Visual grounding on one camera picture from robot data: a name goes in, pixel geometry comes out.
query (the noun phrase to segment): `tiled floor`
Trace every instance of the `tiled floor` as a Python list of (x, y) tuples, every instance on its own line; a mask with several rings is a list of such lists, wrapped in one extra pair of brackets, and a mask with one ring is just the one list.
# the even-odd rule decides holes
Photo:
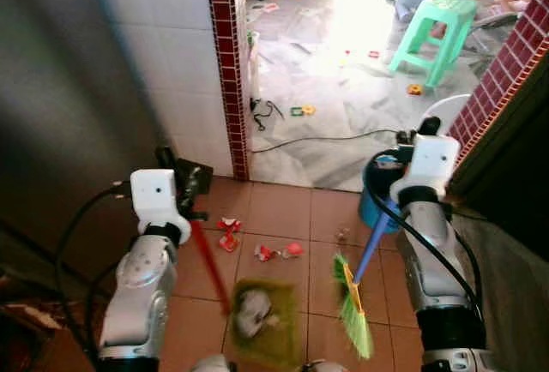
[[(221, 232), (206, 236), (230, 291), (242, 278), (266, 277), (296, 285), (301, 294), (299, 312), (303, 360), (326, 358), (355, 372), (419, 371), (419, 329), (406, 291), (403, 264), (393, 237), (383, 240), (361, 286), (363, 304), (374, 337), (375, 355), (360, 361), (337, 319), (337, 286), (332, 279), (332, 258), (341, 251), (356, 265), (369, 231), (356, 214), (356, 194), (303, 189), (265, 183), (238, 183), (216, 178), (208, 197), (198, 205), (213, 218), (242, 219), (244, 233), (238, 249), (228, 254), (216, 246)], [(346, 227), (346, 243), (336, 243), (336, 232)], [(253, 256), (258, 243), (280, 248), (290, 242), (303, 245), (297, 259), (261, 263)], [(162, 372), (184, 372), (199, 358), (223, 352), (240, 371), (265, 368), (239, 359), (232, 348), (226, 318), (221, 315), (214, 288), (192, 239), (179, 250), (178, 283), (170, 302), (170, 318), (162, 351)], [(61, 332), (44, 361), (44, 372), (89, 371), (84, 356), (70, 335)]]

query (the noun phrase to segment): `electrical cord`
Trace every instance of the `electrical cord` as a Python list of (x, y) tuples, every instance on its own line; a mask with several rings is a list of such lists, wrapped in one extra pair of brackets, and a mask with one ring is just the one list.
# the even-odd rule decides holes
[(392, 134), (397, 134), (397, 131), (393, 129), (374, 129), (374, 130), (371, 130), (370, 132), (365, 132), (364, 134), (353, 135), (353, 136), (342, 136), (342, 137), (335, 137), (335, 138), (324, 137), (324, 136), (310, 136), (305, 138), (294, 139), (292, 141), (282, 142), (277, 145), (274, 145), (273, 147), (265, 147), (264, 149), (257, 149), (256, 151), (251, 151), (251, 152), (252, 153), (268, 152), (274, 149), (278, 149), (279, 147), (284, 147), (286, 145), (290, 145), (292, 143), (299, 142), (299, 141), (350, 141), (352, 139), (364, 138), (366, 136), (378, 134), (381, 132), (390, 132)]
[(477, 262), (477, 258), (474, 255), (474, 252), (469, 246), (469, 244), (465, 242), (465, 239), (463, 239), (463, 237), (458, 233), (458, 231), (455, 229), (453, 225), (452, 225), (452, 228), (454, 229), (455, 238), (457, 239), (457, 242), (459, 242), (460, 245), (465, 249), (465, 253), (468, 256), (469, 261), (471, 262), (471, 267), (473, 268), (473, 277), (474, 277), (474, 291), (475, 291), (477, 300), (479, 301), (480, 312), (482, 312), (482, 278), (480, 277), (479, 263)]
[(95, 277), (90, 285), (87, 296), (86, 296), (86, 314), (84, 318), (84, 326), (86, 328), (87, 342), (89, 343), (90, 350), (93, 351), (94, 358), (99, 357), (99, 349), (97, 342), (95, 342), (94, 336), (94, 299), (97, 294), (97, 289), (99, 288), (103, 279), (107, 277), (118, 266), (118, 261), (113, 262), (111, 265), (106, 267), (99, 275)]
[[(260, 101), (260, 99), (257, 99), (253, 102), (254, 107), (257, 106), (259, 101)], [(256, 121), (256, 123), (257, 123), (257, 128), (262, 132), (265, 130), (265, 125), (263, 125), (263, 123), (259, 119), (260, 117), (270, 117), (273, 114), (273, 110), (276, 110), (278, 112), (278, 114), (281, 116), (281, 118), (284, 119), (284, 115), (282, 115), (281, 110), (278, 109), (278, 106), (276, 106), (276, 104), (273, 103), (272, 100), (266, 101), (265, 106), (267, 106), (268, 109), (269, 109), (269, 111), (267, 113), (254, 113), (253, 114), (254, 115), (254, 121)]]
[[(375, 159), (383, 155), (396, 156), (397, 151), (385, 150), (374, 155), (368, 162), (368, 165), (366, 166), (366, 174), (368, 173), (368, 170), (370, 170), (370, 166), (375, 161)], [(365, 183), (366, 183), (366, 188), (368, 190), (368, 193), (372, 198), (372, 200), (376, 203), (376, 205), (379, 208), (381, 208), (386, 214), (388, 214), (395, 222), (397, 222), (400, 226), (402, 226), (406, 231), (408, 231), (413, 237), (415, 237), (418, 240), (418, 242), (421, 243), (429, 252), (431, 252), (438, 259), (438, 261), (448, 270), (448, 272), (454, 277), (457, 283), (460, 284), (460, 286), (463, 288), (465, 293), (468, 295), (469, 300), (471, 301), (471, 304), (474, 306), (479, 319), (481, 321), (484, 321), (482, 316), (482, 311), (480, 310), (479, 300), (475, 295), (471, 286), (461, 276), (461, 274), (457, 272), (457, 270), (446, 259), (446, 257), (443, 254), (441, 254), (435, 246), (433, 246), (429, 241), (427, 241), (423, 235), (421, 235), (418, 231), (416, 231), (413, 228), (413, 226), (411, 226), (408, 222), (406, 222), (406, 220), (401, 218), (397, 213), (394, 213), (393, 211), (391, 211), (390, 208), (385, 205), (383, 200), (373, 191), (373, 188), (371, 187), (371, 180), (368, 179), (368, 176), (366, 176)]]
[(467, 219), (480, 220), (480, 221), (483, 221), (483, 222), (490, 222), (490, 220), (488, 220), (487, 218), (483, 218), (481, 216), (468, 215), (466, 213), (457, 212), (456, 210), (452, 211), (452, 213), (454, 215), (462, 216), (463, 218), (467, 218)]
[(95, 205), (95, 203), (102, 200), (103, 198), (106, 198), (109, 195), (125, 195), (124, 186), (127, 183), (128, 183), (127, 181), (116, 182), (110, 188), (102, 190), (97, 195), (89, 199), (84, 205), (82, 205), (81, 208), (76, 212), (73, 219), (70, 221), (69, 225), (64, 230), (61, 236), (61, 239), (59, 239), (55, 256), (54, 256), (55, 257), (55, 270), (54, 270), (55, 283), (57, 287), (57, 292), (59, 293), (59, 296), (60, 296), (61, 308), (63, 309), (64, 315), (66, 317), (67, 327), (73, 334), (76, 343), (82, 348), (82, 350), (86, 354), (87, 358), (89, 359), (89, 362), (96, 369), (98, 366), (97, 364), (98, 359), (97, 357), (94, 356), (94, 353), (96, 353), (97, 351), (92, 347), (92, 343), (87, 342), (86, 339), (81, 335), (81, 332), (78, 327), (78, 323), (76, 322), (74, 316), (72, 315), (72, 312), (70, 311), (69, 301), (67, 300), (67, 296), (64, 292), (63, 279), (62, 279), (63, 252), (65, 251), (67, 244), (69, 243), (69, 240), (72, 237), (76, 226), (80, 223), (80, 220), (82, 219), (82, 217)]

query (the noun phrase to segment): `maroon tile border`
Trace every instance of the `maroon tile border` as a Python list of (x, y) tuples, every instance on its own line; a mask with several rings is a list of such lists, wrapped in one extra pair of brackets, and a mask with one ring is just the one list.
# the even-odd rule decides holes
[(457, 166), (505, 110), (549, 50), (549, 0), (532, 0), (452, 124), (462, 145)]
[(209, 5), (220, 69), (232, 171), (236, 179), (248, 180), (250, 178), (249, 119), (244, 115), (248, 100), (245, 0), (209, 0)]

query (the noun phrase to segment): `green plastic stool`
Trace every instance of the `green plastic stool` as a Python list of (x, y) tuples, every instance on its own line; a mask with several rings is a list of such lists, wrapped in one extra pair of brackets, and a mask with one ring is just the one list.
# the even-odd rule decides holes
[[(435, 87), (444, 71), (454, 66), (473, 23), (476, 9), (474, 0), (423, 0), (402, 38), (389, 70), (396, 71), (401, 61), (410, 62), (427, 69), (429, 75), (425, 85)], [(433, 38), (429, 34), (437, 21), (446, 24), (446, 34), (442, 39)], [(418, 55), (424, 42), (438, 45), (438, 54), (434, 60)]]

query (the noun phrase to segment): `red stick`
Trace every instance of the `red stick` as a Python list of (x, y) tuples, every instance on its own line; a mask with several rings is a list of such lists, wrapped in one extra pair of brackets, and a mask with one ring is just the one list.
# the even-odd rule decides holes
[(215, 263), (214, 254), (212, 254), (212, 249), (210, 249), (208, 241), (206, 240), (204, 232), (202, 231), (202, 226), (200, 225), (200, 222), (192, 220), (190, 222), (190, 227), (192, 228), (192, 236), (193, 238), (195, 238), (196, 244), (198, 245), (198, 250), (200, 251), (202, 258), (204, 259), (204, 261), (206, 262), (206, 266), (208, 267), (209, 276), (214, 282), (217, 297), (221, 300), (223, 315), (229, 315), (231, 313), (231, 304), (229, 303), (229, 298), (227, 297), (225, 286), (223, 285), (223, 281), (221, 280), (219, 268)]

